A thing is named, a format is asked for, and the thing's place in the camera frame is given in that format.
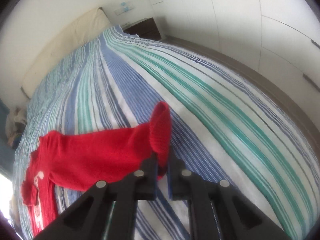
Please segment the red knitted sweater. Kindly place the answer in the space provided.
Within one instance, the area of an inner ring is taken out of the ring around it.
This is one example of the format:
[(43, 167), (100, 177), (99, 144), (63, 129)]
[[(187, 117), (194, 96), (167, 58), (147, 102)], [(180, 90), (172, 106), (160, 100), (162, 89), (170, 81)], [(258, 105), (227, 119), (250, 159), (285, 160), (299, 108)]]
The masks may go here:
[(40, 137), (21, 185), (33, 234), (40, 233), (58, 216), (55, 186), (85, 192), (99, 180), (122, 180), (152, 153), (157, 155), (158, 176), (162, 177), (167, 169), (170, 140), (170, 109), (163, 101), (154, 107), (149, 122), (134, 128), (80, 135), (51, 131)]

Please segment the pile of clothes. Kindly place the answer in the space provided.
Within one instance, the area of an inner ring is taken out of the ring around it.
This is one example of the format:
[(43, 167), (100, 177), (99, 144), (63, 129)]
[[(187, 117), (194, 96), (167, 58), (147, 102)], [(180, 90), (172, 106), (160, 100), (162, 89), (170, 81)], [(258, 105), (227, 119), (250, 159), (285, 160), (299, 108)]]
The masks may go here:
[(7, 144), (12, 149), (16, 149), (22, 138), (22, 134), (27, 125), (27, 109), (16, 107), (10, 110), (6, 124), (5, 135), (7, 137)]

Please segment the blue green striped duvet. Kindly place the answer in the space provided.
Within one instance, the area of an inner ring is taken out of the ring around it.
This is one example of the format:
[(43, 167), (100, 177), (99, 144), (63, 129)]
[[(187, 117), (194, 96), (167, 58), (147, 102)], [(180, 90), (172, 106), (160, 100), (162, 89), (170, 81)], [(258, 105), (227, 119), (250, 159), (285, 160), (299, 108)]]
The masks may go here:
[(62, 59), (31, 97), (14, 163), (24, 237), (152, 152), (163, 174), (170, 151), (236, 186), (292, 239), (319, 219), (319, 162), (280, 104), (220, 63), (117, 26)]

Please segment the teal curtain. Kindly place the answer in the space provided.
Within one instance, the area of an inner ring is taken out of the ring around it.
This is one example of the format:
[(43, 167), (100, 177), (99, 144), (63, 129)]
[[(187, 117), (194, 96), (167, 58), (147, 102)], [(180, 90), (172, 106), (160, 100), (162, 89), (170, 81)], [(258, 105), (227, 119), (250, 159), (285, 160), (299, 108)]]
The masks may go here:
[(13, 176), (13, 166), (15, 161), (15, 151), (7, 144), (7, 136), (5, 133), (5, 124), (7, 121), (7, 115), (9, 114), (9, 109), (1, 101), (0, 109), (0, 161), (1, 161), (1, 174), (12, 180)]

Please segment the white wardrobe doors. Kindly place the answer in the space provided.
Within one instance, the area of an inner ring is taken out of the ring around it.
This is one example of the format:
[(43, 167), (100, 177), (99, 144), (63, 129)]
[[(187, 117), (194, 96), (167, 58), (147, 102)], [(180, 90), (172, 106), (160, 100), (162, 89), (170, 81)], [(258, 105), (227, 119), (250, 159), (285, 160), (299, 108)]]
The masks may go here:
[(165, 34), (221, 52), (319, 105), (319, 20), (305, 0), (149, 0)]

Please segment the cream padded headboard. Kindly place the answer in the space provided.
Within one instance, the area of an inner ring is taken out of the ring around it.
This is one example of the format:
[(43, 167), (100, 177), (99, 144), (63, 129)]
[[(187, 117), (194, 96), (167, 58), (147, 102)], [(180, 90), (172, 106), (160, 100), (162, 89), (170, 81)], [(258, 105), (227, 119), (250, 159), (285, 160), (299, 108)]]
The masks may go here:
[(23, 94), (31, 99), (37, 86), (62, 59), (111, 26), (102, 8), (92, 9), (67, 25), (43, 48), (26, 72), (21, 86)]

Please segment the dark wooden nightstand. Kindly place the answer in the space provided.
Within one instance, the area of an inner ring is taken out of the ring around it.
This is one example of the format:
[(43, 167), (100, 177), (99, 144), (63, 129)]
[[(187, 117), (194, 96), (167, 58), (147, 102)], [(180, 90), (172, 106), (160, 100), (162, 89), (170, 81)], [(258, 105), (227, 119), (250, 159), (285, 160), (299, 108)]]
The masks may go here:
[(123, 28), (123, 31), (130, 35), (138, 35), (141, 38), (160, 41), (162, 39), (159, 29), (153, 17), (144, 18), (131, 23)]

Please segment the wall switch panel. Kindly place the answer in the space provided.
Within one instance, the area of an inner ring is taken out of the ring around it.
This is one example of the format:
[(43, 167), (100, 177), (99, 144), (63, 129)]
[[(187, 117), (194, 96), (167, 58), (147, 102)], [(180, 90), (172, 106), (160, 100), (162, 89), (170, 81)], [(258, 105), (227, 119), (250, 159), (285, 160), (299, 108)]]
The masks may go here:
[(126, 13), (126, 12), (128, 12), (128, 11), (130, 11), (130, 10), (133, 10), (134, 8), (135, 8), (135, 6), (134, 6), (131, 2), (122, 2), (122, 3), (120, 4), (120, 7), (117, 8), (117, 9), (114, 11), (114, 13), (115, 13), (117, 16), (119, 16), (119, 15), (121, 15), (121, 14), (123, 14), (123, 13)]

